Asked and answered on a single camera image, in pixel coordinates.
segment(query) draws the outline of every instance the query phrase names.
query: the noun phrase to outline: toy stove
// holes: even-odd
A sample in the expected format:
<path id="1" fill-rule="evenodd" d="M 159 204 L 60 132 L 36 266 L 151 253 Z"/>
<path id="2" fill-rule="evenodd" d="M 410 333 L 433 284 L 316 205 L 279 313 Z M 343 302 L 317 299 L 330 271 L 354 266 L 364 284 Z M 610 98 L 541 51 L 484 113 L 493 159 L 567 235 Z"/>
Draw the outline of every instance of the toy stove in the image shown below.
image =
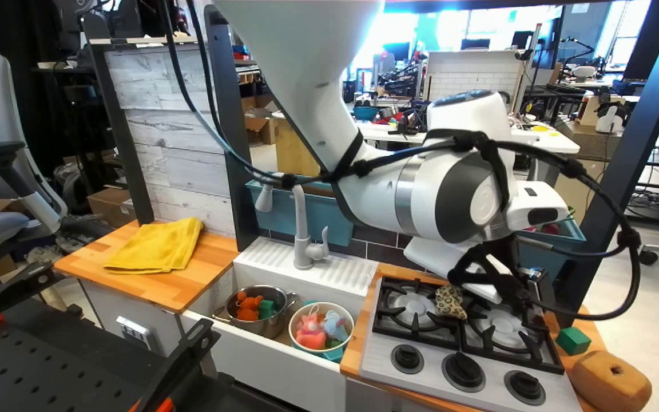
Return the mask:
<path id="1" fill-rule="evenodd" d="M 436 314 L 438 286 L 382 278 L 360 376 L 494 412 L 581 412 L 541 316 L 465 295 Z"/>

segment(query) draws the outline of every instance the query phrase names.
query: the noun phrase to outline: tile backsplash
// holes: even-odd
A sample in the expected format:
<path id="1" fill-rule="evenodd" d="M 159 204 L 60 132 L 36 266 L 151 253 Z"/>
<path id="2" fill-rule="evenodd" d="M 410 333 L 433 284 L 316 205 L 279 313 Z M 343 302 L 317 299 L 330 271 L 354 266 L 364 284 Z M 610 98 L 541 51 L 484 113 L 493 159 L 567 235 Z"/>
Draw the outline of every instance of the tile backsplash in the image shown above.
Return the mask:
<path id="1" fill-rule="evenodd" d="M 293 235 L 286 235 L 281 232 L 262 230 L 261 236 L 293 243 Z M 358 256 L 359 258 L 424 271 L 424 268 L 403 256 L 403 248 L 410 241 L 411 236 L 403 233 L 390 232 L 374 227 L 355 226 L 350 245 L 340 246 L 330 243 L 329 250 L 343 255 Z"/>

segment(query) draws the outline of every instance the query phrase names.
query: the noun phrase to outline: leopard print cloth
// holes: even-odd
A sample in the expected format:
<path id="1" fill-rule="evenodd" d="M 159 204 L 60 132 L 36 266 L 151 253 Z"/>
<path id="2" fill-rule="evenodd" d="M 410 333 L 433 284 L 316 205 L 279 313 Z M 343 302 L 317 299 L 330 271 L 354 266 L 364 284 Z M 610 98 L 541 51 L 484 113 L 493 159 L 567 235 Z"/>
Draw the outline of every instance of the leopard print cloth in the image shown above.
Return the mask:
<path id="1" fill-rule="evenodd" d="M 466 312 L 462 307 L 462 291 L 458 287 L 448 284 L 436 290 L 436 313 L 441 316 L 452 316 L 466 320 Z"/>

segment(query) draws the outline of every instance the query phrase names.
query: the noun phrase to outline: faucet handle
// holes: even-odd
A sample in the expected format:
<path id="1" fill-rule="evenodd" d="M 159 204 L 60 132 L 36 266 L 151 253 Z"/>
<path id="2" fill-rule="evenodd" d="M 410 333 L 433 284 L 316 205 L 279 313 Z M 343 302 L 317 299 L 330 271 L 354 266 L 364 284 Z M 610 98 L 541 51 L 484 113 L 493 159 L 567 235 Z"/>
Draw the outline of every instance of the faucet handle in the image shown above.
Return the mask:
<path id="1" fill-rule="evenodd" d="M 322 260 L 330 255 L 330 245 L 327 244 L 327 230 L 325 226 L 322 229 L 322 244 L 318 245 L 316 243 L 307 246 L 307 256 L 313 260 Z"/>

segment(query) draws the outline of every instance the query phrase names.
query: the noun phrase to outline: wood panel wall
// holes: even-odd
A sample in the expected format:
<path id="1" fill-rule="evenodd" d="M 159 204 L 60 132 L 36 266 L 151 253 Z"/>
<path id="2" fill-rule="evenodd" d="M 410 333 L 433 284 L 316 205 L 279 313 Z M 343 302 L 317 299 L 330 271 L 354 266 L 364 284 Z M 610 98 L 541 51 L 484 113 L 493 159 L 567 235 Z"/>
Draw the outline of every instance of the wood panel wall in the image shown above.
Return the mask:
<path id="1" fill-rule="evenodd" d="M 178 46 L 185 85 L 212 126 L 196 45 Z M 209 232 L 235 237 L 225 156 L 182 98 L 166 47 L 107 52 L 118 102 L 138 152 L 154 216 L 197 216 Z"/>

